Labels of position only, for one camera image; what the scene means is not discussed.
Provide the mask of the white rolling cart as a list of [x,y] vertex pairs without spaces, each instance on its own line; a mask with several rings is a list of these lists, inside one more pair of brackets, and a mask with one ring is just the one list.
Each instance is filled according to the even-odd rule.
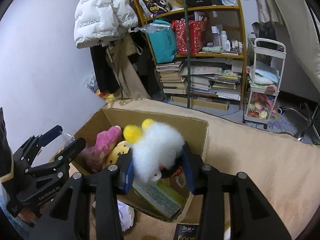
[[253,62],[246,67],[247,88],[242,122],[268,128],[276,109],[286,60],[285,44],[268,38],[248,37]]

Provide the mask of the yellow dog plush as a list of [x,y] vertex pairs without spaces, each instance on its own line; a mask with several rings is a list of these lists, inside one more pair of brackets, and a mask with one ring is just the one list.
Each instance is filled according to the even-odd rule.
[[118,145],[111,151],[111,153],[107,156],[107,159],[103,165],[103,168],[106,168],[110,165],[116,164],[118,158],[122,154],[127,154],[130,147],[127,144],[126,140],[123,140],[118,143]]

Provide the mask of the cream reclining chair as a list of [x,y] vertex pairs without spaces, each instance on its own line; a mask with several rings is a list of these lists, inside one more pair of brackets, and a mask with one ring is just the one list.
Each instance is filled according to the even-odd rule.
[[274,1],[287,27],[298,63],[319,89],[319,40],[305,0]]

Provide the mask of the white-haired anime plush doll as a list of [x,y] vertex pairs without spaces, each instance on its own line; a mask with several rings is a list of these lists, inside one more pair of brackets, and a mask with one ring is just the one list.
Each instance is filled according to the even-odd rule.
[[[118,204],[118,212],[119,212],[119,219],[122,232],[129,230],[133,227],[134,218],[135,218],[135,211],[132,207],[126,205],[125,203],[117,200]],[[91,205],[92,207],[92,217],[90,218],[90,224],[93,228],[95,228],[95,208],[96,208],[96,201],[93,202]]]

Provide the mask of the green tissue pack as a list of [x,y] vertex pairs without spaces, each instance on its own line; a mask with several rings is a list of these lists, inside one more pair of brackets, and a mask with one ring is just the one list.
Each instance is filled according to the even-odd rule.
[[174,217],[184,204],[184,197],[162,180],[152,184],[133,183],[133,189],[165,218]]

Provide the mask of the beige trench coat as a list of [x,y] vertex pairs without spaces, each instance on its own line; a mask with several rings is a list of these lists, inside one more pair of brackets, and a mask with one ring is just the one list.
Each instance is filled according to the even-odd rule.
[[128,56],[138,50],[129,33],[121,40],[111,42],[106,49],[106,59],[111,64],[112,71],[120,88],[113,93],[116,99],[150,99],[137,72]]

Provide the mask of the open cardboard box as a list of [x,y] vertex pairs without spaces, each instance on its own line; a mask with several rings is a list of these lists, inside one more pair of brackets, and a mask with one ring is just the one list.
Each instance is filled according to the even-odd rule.
[[208,122],[172,113],[102,108],[75,134],[87,147],[96,144],[99,133],[121,128],[114,150],[104,158],[104,167],[119,155],[133,152],[136,178],[133,187],[118,199],[137,211],[169,223],[197,223],[200,197],[190,193],[186,175],[177,163],[183,145],[202,159],[206,156]]

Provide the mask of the black face towel box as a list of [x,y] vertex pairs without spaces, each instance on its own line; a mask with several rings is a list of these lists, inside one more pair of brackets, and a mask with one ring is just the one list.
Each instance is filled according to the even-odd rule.
[[181,224],[176,225],[173,240],[195,240],[197,236],[198,224]]

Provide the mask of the white puffer jacket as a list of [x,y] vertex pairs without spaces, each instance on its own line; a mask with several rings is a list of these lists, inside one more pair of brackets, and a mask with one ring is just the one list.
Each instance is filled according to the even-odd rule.
[[78,49],[105,47],[138,25],[130,0],[80,0],[74,17],[74,41]]

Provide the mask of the red gift bag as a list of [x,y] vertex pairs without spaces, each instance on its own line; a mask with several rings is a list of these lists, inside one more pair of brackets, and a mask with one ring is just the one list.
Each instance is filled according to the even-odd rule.
[[[189,43],[190,54],[196,55],[203,48],[204,33],[206,31],[206,21],[189,20]],[[185,20],[172,21],[172,29],[176,37],[178,55],[187,56],[187,35]]]

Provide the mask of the stack of books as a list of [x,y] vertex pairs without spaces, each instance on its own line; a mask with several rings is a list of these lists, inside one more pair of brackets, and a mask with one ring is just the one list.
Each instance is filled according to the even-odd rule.
[[156,66],[164,94],[185,95],[187,93],[187,81],[182,75],[182,70],[181,60]]

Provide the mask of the floral curtain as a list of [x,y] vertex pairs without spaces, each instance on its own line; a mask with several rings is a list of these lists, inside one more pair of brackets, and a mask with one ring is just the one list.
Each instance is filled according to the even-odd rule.
[[259,22],[279,23],[284,25],[283,17],[275,0],[257,0]]

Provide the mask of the pink plush toy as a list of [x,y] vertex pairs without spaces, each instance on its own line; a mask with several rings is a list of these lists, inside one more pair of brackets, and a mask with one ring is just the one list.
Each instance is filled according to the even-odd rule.
[[93,147],[88,149],[86,164],[94,172],[99,172],[103,168],[108,155],[120,142],[122,129],[120,126],[112,126],[106,131],[97,134]]

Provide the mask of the fluffy white duck plush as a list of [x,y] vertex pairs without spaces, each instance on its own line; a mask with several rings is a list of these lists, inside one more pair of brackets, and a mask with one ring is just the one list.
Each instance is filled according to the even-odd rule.
[[132,150],[135,180],[141,184],[163,178],[161,171],[173,168],[184,145],[176,128],[153,119],[145,119],[141,126],[125,126],[123,135]]

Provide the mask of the wooden bookshelf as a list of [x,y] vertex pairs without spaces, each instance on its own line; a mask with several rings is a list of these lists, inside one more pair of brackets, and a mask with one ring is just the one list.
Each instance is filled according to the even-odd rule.
[[[191,103],[196,100],[224,99],[242,102],[245,91],[246,41],[244,13],[241,1],[236,6],[223,5],[219,0],[211,0],[212,5],[188,7],[188,20],[206,21],[203,48],[199,53],[190,56],[191,66]],[[163,20],[171,24],[174,20],[184,19],[183,8],[173,8],[154,18],[145,18],[138,0],[134,0],[141,26],[138,31],[146,35],[155,66],[158,65],[148,34],[155,33],[169,26],[153,23]],[[175,55],[172,62],[183,62],[182,75],[187,81],[187,56]],[[176,96],[187,105],[187,93],[164,94]]]

